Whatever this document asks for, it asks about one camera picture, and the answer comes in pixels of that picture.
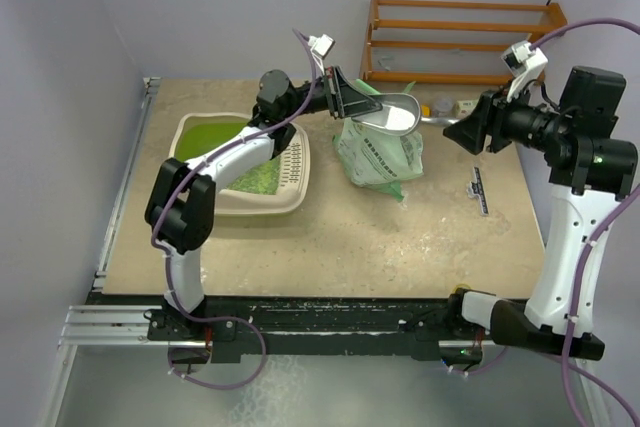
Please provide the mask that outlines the silver metal scoop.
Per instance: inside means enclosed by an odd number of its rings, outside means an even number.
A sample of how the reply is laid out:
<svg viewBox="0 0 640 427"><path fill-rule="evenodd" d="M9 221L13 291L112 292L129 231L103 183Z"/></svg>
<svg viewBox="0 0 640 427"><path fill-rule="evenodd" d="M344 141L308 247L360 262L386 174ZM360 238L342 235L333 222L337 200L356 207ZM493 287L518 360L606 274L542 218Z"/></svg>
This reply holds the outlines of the silver metal scoop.
<svg viewBox="0 0 640 427"><path fill-rule="evenodd" d="M366 98L367 110L353 116L351 120L387 135L409 135L421 124L449 127L459 122L457 118L423 115L421 104L410 94L371 94L366 95Z"/></svg>

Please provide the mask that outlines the green cat litter bag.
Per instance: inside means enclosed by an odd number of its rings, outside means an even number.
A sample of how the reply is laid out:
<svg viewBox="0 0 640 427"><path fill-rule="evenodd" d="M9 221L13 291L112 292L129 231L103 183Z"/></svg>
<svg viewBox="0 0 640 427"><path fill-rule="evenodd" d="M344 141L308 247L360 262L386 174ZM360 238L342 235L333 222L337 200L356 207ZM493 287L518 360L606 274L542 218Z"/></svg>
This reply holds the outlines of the green cat litter bag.
<svg viewBox="0 0 640 427"><path fill-rule="evenodd" d="M423 175L422 135L391 135L347 119L332 144L349 181L404 200L402 183Z"/></svg>

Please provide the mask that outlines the black white bag sealing strip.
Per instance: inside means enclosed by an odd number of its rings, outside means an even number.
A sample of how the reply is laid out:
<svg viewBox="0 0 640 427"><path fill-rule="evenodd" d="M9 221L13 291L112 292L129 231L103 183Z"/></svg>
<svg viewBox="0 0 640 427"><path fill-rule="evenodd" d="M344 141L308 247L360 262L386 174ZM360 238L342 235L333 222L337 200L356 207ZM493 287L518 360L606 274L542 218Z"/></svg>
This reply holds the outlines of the black white bag sealing strip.
<svg viewBox="0 0 640 427"><path fill-rule="evenodd" d="M479 205L482 216L489 215L487 197L481 176L481 171L477 166L472 168L472 180L467 187L467 194L471 199L475 199Z"/></svg>

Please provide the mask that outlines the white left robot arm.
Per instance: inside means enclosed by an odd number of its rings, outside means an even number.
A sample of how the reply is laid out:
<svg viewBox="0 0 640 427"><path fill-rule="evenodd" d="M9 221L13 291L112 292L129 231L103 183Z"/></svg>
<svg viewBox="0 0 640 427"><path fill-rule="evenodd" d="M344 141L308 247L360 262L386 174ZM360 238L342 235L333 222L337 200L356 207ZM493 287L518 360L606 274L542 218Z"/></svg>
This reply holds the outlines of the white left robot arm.
<svg viewBox="0 0 640 427"><path fill-rule="evenodd" d="M357 90L337 67L295 87L281 70L265 73L252 116L239 134L187 162L169 158L160 166L144 219L151 244L165 258L166 302L176 309L171 328L184 339L202 334L206 316L200 278L200 248L214 224L217 194L251 169L278 157L296 134L293 120L327 111L337 119L377 114L382 104Z"/></svg>

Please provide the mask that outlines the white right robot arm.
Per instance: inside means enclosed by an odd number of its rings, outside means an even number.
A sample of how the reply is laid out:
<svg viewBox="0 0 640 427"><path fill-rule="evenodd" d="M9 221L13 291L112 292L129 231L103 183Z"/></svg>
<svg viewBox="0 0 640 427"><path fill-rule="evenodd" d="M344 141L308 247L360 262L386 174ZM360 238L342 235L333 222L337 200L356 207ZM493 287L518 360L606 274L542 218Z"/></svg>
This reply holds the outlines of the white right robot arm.
<svg viewBox="0 0 640 427"><path fill-rule="evenodd" d="M473 155L511 144L542 152L552 186L544 264L531 297L518 304L458 288L444 316L452 336L482 327L498 345L602 358L605 345L593 333L596 284L609 228L639 195L638 150L611 136L626 85L619 73L577 66L557 109L530 105L526 91L487 91L466 118L445 127L444 136Z"/></svg>

